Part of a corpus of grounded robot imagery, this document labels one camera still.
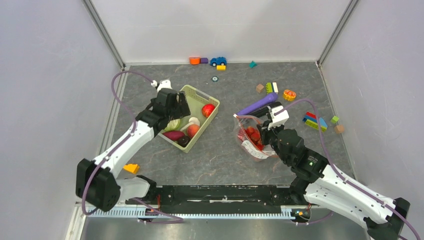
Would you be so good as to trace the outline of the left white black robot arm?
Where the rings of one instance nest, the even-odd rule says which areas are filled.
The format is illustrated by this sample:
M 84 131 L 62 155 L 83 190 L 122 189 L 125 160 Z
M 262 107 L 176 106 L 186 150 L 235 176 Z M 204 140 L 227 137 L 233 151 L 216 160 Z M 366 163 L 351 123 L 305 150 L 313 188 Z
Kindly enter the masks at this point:
M 153 203 L 157 190 L 149 181 L 139 176 L 118 179 L 118 175 L 135 153 L 164 130 L 170 121 L 190 114 L 183 91 L 159 90 L 123 136 L 93 160 L 84 158 L 78 163 L 75 193 L 82 204 L 89 203 L 96 210 L 108 212 L 116 203 L 133 198 L 139 198 L 145 204 Z

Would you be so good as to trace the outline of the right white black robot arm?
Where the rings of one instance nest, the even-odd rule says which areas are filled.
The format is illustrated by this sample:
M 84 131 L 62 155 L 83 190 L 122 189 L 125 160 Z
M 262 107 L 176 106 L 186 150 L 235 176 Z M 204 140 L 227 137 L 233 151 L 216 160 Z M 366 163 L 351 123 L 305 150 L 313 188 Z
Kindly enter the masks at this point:
M 296 130 L 284 126 L 268 128 L 258 124 L 261 142 L 269 145 L 296 175 L 289 199 L 310 203 L 342 215 L 362 228 L 374 240 L 397 240 L 410 203 L 379 194 L 343 173 L 318 152 L 305 147 Z

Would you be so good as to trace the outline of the green toy cabbage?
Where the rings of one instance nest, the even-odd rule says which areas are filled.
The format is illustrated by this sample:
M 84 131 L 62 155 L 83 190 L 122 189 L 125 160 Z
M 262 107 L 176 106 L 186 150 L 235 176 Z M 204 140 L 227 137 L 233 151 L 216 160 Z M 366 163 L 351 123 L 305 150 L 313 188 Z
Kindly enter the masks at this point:
M 181 119 L 174 119 L 171 120 L 167 126 L 164 128 L 164 132 L 170 132 L 170 131 L 177 131 L 180 128 L 182 120 Z

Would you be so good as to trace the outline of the light green plastic basket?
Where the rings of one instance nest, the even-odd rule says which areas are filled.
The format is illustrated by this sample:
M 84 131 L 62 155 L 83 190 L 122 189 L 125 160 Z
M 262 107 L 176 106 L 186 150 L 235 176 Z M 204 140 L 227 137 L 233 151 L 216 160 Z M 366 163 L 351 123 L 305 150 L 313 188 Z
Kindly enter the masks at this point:
M 186 136 L 188 136 L 187 129 L 192 124 L 197 124 L 199 126 L 199 130 L 193 136 L 189 137 L 190 141 L 186 146 L 181 146 L 177 143 L 177 140 L 171 140 L 167 136 L 163 135 L 163 133 L 166 132 L 165 130 L 161 131 L 157 136 L 163 138 L 165 141 L 172 144 L 182 152 L 188 153 L 206 130 L 206 128 L 210 125 L 214 117 L 217 115 L 220 101 L 188 84 L 184 85 L 181 88 L 181 91 L 185 93 L 186 101 L 188 103 L 191 114 L 181 118 L 180 124 L 175 130 L 183 132 Z M 207 104 L 212 104 L 214 106 L 213 111 L 208 117 L 204 116 L 202 113 L 202 108 Z

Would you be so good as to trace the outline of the orange toy peach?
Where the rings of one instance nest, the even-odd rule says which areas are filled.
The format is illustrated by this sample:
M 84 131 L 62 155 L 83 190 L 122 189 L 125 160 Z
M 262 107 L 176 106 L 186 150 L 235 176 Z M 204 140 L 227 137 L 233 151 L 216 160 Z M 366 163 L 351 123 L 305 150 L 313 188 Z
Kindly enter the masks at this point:
M 199 131 L 199 129 L 200 129 L 200 126 L 198 124 L 189 125 L 186 129 L 187 136 L 190 139 L 192 139 L 196 135 L 196 133 Z

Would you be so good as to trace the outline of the clear orange zip top bag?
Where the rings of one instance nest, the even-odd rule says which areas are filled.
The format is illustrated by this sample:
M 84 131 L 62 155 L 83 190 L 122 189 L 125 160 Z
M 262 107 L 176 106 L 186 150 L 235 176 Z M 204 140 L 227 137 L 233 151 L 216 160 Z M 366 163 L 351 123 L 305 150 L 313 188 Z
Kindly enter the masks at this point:
M 258 130 L 263 120 L 252 115 L 234 114 L 235 141 L 254 161 L 261 162 L 268 158 L 276 158 L 277 154 L 269 145 L 262 144 Z

